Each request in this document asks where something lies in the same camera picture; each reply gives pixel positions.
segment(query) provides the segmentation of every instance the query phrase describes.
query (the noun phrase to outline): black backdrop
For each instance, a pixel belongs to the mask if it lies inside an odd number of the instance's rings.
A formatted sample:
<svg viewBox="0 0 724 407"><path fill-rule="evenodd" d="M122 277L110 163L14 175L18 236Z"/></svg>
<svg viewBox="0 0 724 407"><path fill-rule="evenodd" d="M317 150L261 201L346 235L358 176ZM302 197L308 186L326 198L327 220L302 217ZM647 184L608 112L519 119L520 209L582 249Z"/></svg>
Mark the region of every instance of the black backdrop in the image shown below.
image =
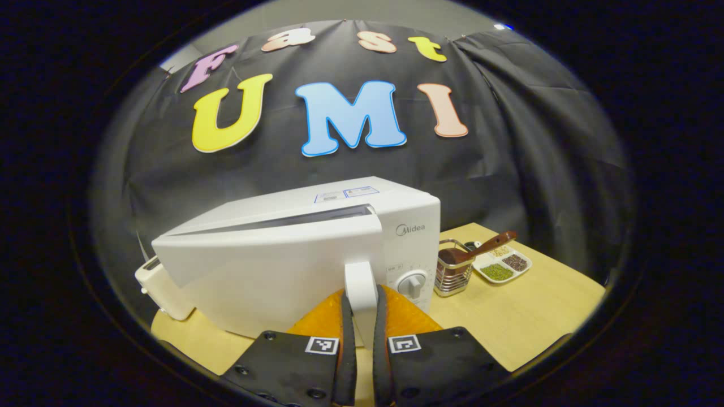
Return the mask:
<svg viewBox="0 0 724 407"><path fill-rule="evenodd" d="M291 28L316 38L265 53L267 38ZM394 41L394 54L357 44L374 31ZM408 37L426 36L447 61L420 55ZM634 225L633 174L623 147L590 90L561 63L511 30L450 41L409 28L358 20L309 22L241 38L210 77L180 93L193 62L170 77L156 70L108 129L91 207L96 247L106 273L132 309L150 324L156 310L133 272L144 262L139 243L228 201L376 175L440 198L441 230L478 222L589 275L600 284L620 261ZM219 49L231 44L218 44ZM259 124L242 143L212 154L191 143L194 103L248 77L271 73ZM295 89L329 82L350 102L369 80L395 85L393 101L404 146L305 157L306 106ZM441 138L420 83L450 87L469 134ZM218 126L239 117L242 93L221 102Z"/></svg>
<svg viewBox="0 0 724 407"><path fill-rule="evenodd" d="M149 72L246 7L215 9L219 4L24 2L4 13L4 254L11 261L1 285L9 302L9 379L0 394L9 395L9 405L197 406L220 396L181 380L174 372L182 365L166 358L165 369L159 354L133 344L150 349L152 342L111 322L109 313L125 327L134 324L111 296L98 306L94 295L112 292L87 291L91 275L78 273L72 247L84 259L92 247L78 234L71 238L66 221L68 212L86 212L90 163L127 95L107 93L110 86L134 64ZM632 153L642 208L637 256L627 265L645 271L636 295L595 343L513 405L714 405L721 352L713 335L721 313L718 286L708 278L717 274L715 252L706 250L715 238L711 164L720 162L713 109L719 65L709 60L717 49L717 8L688 1L483 6L561 56L600 98ZM162 43L170 33L178 36ZM139 60L149 49L151 58ZM142 80L130 73L120 82L128 90ZM682 238L692 230L696 245ZM690 278L694 270L703 278Z"/></svg>

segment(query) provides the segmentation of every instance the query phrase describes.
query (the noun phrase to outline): wooden table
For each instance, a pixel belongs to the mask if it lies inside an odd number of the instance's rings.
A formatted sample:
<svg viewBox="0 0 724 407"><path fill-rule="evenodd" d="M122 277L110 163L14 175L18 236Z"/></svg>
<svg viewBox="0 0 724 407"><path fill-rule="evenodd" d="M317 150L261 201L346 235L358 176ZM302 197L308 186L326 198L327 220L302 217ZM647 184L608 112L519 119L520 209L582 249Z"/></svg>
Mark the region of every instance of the wooden table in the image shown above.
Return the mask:
<svg viewBox="0 0 724 407"><path fill-rule="evenodd" d="M440 240L485 241L496 235L478 224L440 234ZM504 284L476 272L465 291L432 295L429 315L444 328L465 327L508 371L513 371L578 328L604 293L597 282L518 242L508 244L531 259L532 267ZM253 339L220 330L195 310L185 321L160 311L151 332L215 374L223 374ZM372 352L357 348L356 406L374 405Z"/></svg>

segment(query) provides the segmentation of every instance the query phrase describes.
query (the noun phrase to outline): wooden spoon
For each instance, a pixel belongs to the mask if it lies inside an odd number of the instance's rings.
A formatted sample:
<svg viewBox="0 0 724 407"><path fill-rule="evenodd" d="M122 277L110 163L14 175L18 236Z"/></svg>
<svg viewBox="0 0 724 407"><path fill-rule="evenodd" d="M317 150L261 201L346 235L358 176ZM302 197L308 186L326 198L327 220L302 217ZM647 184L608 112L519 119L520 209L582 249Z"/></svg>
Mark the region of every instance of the wooden spoon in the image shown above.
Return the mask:
<svg viewBox="0 0 724 407"><path fill-rule="evenodd" d="M508 230L507 232L503 232L498 236L495 236L494 238L488 240L473 251L465 252L460 250L459 248L444 248L439 251L437 255L438 257L440 257L440 260L443 260L445 263L459 264L470 259L474 259L475 256L491 251L494 248L499 248L500 246L505 245L506 243L517 237L517 233L512 230Z"/></svg>

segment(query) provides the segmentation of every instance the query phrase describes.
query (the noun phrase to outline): metal basket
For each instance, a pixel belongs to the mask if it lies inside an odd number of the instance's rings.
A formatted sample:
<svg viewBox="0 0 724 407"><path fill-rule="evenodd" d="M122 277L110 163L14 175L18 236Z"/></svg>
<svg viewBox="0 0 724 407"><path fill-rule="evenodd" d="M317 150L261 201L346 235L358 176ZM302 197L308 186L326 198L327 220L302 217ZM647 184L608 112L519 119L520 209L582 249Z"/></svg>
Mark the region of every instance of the metal basket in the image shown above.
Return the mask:
<svg viewBox="0 0 724 407"><path fill-rule="evenodd" d="M453 247L459 248L468 253L470 250L455 239L441 240L440 244L454 243ZM473 272L472 258L458 264L445 263L440 257L437 258L437 273L435 274L435 293L441 297L449 297L465 290L468 287L470 276Z"/></svg>

